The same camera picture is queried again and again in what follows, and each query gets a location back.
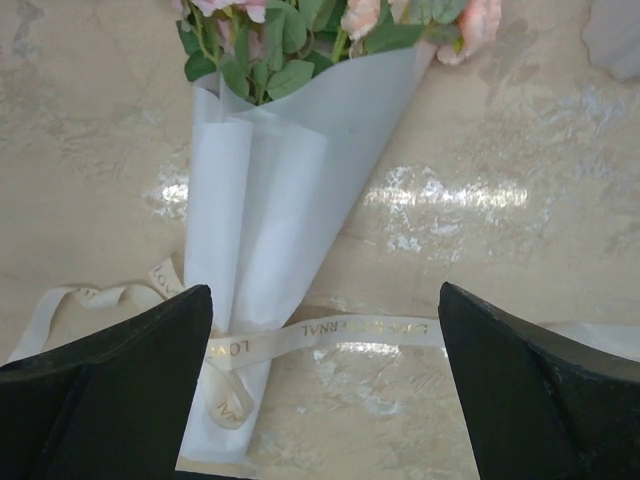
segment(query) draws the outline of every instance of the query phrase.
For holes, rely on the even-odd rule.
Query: wrapping paper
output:
[[[224,82],[214,94],[215,77],[199,81],[185,281],[212,289],[218,332],[275,330],[289,319],[434,53],[421,46],[343,62],[262,107],[240,100]],[[233,399],[207,401],[217,387],[205,363],[182,455],[241,462],[269,368],[264,362],[235,372],[255,408],[240,428],[229,430],[211,414],[228,411]]]

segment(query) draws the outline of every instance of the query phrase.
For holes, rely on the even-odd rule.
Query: glossy surface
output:
[[[5,357],[47,288],[182,248],[192,106],[167,3],[0,3]],[[504,3],[492,49],[427,72],[302,316],[434,317],[449,280],[533,321],[640,324],[640,86],[589,64],[587,0]],[[132,312],[69,306],[51,343]],[[181,466],[478,478],[442,352],[389,346],[278,359],[246,470]]]

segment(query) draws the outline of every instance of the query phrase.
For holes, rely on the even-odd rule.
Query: white ribbon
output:
[[[62,300],[71,295],[84,308],[114,307],[125,294],[145,311],[184,291],[171,259],[149,271],[153,288],[140,283],[100,290],[57,287],[44,294],[9,361],[42,352],[51,322]],[[640,327],[565,323],[546,326],[580,343],[609,353],[640,359]],[[215,327],[207,346],[200,382],[207,410],[219,426],[240,428],[254,402],[235,369],[261,363],[301,348],[344,342],[383,343],[444,348],[438,320],[415,317],[337,315],[299,322],[280,330],[251,335],[221,336]]]

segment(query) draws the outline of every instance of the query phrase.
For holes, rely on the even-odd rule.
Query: translucent bouquet wrap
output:
[[[277,330],[438,48],[455,63],[492,33],[465,43],[466,0],[176,3],[195,82],[185,282],[210,286],[213,337]],[[205,362],[182,455],[241,462],[269,368]]]

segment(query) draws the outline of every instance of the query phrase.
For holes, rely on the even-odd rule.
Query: cream ribbon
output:
[[[58,287],[44,294],[38,302],[18,346],[9,361],[42,352],[51,322],[62,300],[68,295],[84,308],[95,310],[117,306],[127,294],[141,311],[146,311],[185,290],[171,259],[149,271],[153,288],[141,283],[100,290],[93,287]],[[640,329],[630,326],[572,323],[556,325],[550,330],[574,338],[595,348],[603,348],[627,358],[637,359],[636,348],[626,342],[640,338]],[[414,317],[369,315],[337,315],[299,322],[280,330],[222,336],[215,327],[207,345],[200,375],[200,385],[211,419],[220,427],[240,428],[254,410],[254,401],[247,392],[237,369],[261,363],[302,348],[336,343],[379,343],[390,345],[444,348],[438,320]]]

